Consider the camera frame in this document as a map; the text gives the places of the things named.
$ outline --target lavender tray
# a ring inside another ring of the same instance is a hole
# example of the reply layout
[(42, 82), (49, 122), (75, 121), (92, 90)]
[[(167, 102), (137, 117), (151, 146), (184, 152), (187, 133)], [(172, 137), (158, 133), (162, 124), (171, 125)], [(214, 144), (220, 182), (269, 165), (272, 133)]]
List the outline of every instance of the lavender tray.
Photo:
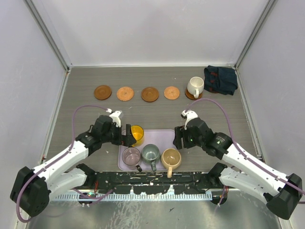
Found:
[[(173, 130), (144, 130), (144, 142), (141, 146), (138, 146), (136, 148), (141, 152), (142, 149), (144, 148), (144, 146), (146, 146), (148, 144), (154, 144), (159, 148), (160, 153), (162, 155), (162, 153), (168, 148), (176, 149), (176, 147), (173, 145), (174, 138), (175, 138), (175, 132)], [(118, 166), (119, 166), (120, 170), (137, 171), (136, 169), (130, 170), (123, 162), (122, 154), (125, 149), (127, 149), (127, 147), (125, 147), (125, 146), (119, 147)], [(140, 162), (140, 166), (141, 166), (142, 170), (151, 170), (152, 169), (150, 164), (144, 163), (142, 160)], [(157, 167), (157, 170), (166, 170), (163, 167), (161, 160), (159, 160), (156, 163), (156, 167)]]

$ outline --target white wall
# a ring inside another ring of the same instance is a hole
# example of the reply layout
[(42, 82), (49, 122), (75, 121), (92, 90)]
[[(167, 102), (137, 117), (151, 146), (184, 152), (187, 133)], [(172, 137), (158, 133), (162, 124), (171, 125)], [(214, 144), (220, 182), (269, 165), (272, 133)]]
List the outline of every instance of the white wall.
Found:
[(10, 191), (38, 164), (64, 69), (23, 1), (0, 1), (0, 31), (0, 228), (11, 229)]
[(233, 64), (267, 2), (34, 0), (74, 66)]
[[(278, 1), (240, 67), (266, 161), (305, 188), (305, 1)], [(303, 229), (305, 206), (292, 215)]]

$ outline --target gray wood surface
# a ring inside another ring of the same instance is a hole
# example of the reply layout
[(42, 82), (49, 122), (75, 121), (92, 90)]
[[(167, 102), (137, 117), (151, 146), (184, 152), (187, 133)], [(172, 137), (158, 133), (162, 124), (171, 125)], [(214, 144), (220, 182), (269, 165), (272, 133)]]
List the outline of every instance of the gray wood surface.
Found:
[[(47, 157), (51, 158), (61, 152), (71, 142), (71, 116), (80, 105), (97, 104), (112, 110), (123, 110), (123, 128), (125, 124), (140, 125), (144, 129), (174, 129), (183, 125), (180, 114), (192, 101), (186, 98), (184, 91), (190, 78), (204, 78), (203, 67), (104, 67), (73, 68), (69, 76), (63, 101), (57, 118)], [(94, 89), (102, 84), (109, 85), (112, 95), (109, 99), (99, 101), (94, 98)], [(129, 86), (134, 90), (134, 97), (122, 102), (116, 97), (120, 87)], [(153, 86), (159, 90), (159, 98), (153, 103), (141, 99), (143, 88)], [(180, 97), (168, 100), (164, 89), (175, 86), (180, 90)], [(228, 112), (237, 142), (249, 153), (255, 154), (251, 134), (244, 114), (240, 93), (234, 96), (212, 94), (203, 91), (204, 98), (218, 101)], [(214, 132), (229, 134), (222, 111), (211, 102), (199, 102), (192, 107)], [(89, 129), (96, 118), (107, 114), (98, 108), (83, 108), (75, 119), (75, 133), (78, 135)], [(100, 150), (82, 162), (97, 171), (118, 171), (118, 146), (106, 143)], [(181, 166), (178, 171), (209, 171), (219, 160), (207, 155), (202, 149), (194, 147), (180, 150)]]

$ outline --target dark blue cloth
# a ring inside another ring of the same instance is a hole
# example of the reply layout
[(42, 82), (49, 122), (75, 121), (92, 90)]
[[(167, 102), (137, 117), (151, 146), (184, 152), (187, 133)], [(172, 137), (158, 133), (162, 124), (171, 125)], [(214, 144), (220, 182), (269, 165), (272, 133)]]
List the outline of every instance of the dark blue cloth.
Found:
[(204, 89), (212, 93), (233, 95), (237, 86), (237, 76), (232, 68), (208, 66), (204, 69)]

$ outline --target white cup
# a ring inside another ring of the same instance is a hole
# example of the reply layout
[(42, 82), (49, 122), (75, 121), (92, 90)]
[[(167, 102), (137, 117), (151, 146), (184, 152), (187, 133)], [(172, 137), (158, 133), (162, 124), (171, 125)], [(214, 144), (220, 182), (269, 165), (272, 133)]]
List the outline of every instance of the white cup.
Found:
[(203, 92), (203, 87), (203, 79), (200, 77), (193, 77), (187, 85), (187, 91), (197, 99), (199, 94)]

